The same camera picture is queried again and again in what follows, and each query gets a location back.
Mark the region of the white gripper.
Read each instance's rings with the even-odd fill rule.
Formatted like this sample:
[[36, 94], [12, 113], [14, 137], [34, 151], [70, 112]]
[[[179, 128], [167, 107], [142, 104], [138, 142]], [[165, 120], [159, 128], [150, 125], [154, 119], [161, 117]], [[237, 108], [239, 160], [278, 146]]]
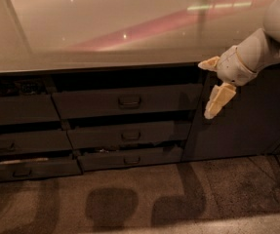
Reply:
[[218, 77], [224, 82], [220, 86], [215, 85], [211, 91], [204, 112], [206, 119], [213, 119], [220, 113], [235, 97], [236, 87], [244, 86], [257, 77], [257, 74], [249, 70], [239, 59], [236, 46], [229, 48], [220, 58], [212, 57], [201, 61], [198, 67], [217, 72]]

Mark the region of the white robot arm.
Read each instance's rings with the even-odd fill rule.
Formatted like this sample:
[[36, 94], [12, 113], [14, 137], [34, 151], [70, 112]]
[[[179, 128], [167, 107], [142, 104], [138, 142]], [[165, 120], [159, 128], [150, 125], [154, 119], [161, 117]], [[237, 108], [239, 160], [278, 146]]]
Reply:
[[275, 0], [265, 13], [263, 27], [220, 57], [203, 60], [198, 67], [217, 73], [222, 80], [215, 85], [206, 104], [206, 119], [216, 117], [236, 95], [236, 88], [254, 80], [270, 65], [280, 63], [280, 0]]

